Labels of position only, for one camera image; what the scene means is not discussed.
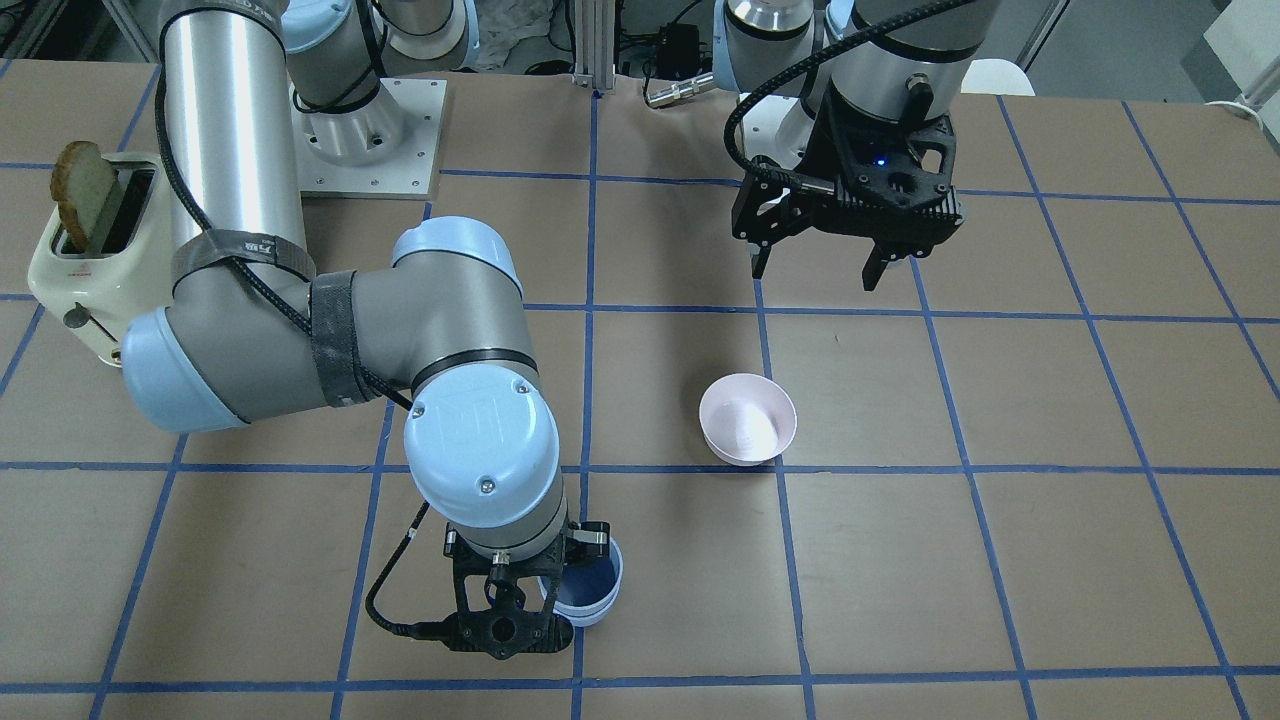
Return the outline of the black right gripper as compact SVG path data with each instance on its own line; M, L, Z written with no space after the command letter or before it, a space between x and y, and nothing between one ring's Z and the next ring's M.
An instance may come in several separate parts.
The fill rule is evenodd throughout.
M442 621L440 642L498 660L567 648L577 628L554 611L563 568L607 557L611 539L607 521L568 521L532 557L499 560L479 553L448 525L445 555L453 562L457 610Z

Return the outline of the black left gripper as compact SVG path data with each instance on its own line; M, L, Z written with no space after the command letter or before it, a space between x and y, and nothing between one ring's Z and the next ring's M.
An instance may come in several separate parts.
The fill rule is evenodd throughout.
M952 183L956 136L948 114L927 118L928 79L910 79L896 120L867 115L829 87L814 135L835 146L837 167L785 169L768 156L750 160L733 204L733 236L751 247L760 281L772 247L806 229L869 238L864 291L906 256L925 258L966 219Z

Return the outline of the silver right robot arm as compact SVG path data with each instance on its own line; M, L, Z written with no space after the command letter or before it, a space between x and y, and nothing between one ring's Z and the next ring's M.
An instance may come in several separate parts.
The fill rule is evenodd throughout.
M365 164L407 143L381 78L468 64L471 1L165 1L155 123L175 192L172 302L122 340L131 397L173 433L387 397L426 509L447 520L457 610L385 632L506 660L573 639L567 568L611 553L572 521L524 287L483 222L406 231L378 272L320 273L306 249L294 122L314 155Z

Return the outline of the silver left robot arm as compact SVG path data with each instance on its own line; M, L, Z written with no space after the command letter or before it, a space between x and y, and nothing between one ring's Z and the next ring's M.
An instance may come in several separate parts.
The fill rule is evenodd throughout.
M870 241L861 286L927 258L965 220L952 100L996 1L718 1L713 76L744 178L732 236L751 275L814 229Z

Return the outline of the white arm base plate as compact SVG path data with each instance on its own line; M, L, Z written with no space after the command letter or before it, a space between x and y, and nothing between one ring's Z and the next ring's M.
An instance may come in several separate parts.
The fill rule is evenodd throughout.
M739 165L746 170L746 161L763 155L790 170L801 164L837 167L835 146L814 135L815 129L817 120L806 114L800 97L764 97L735 126L733 138L744 158Z
M384 79L346 114L291 109L305 197L429 200L445 114L443 79Z

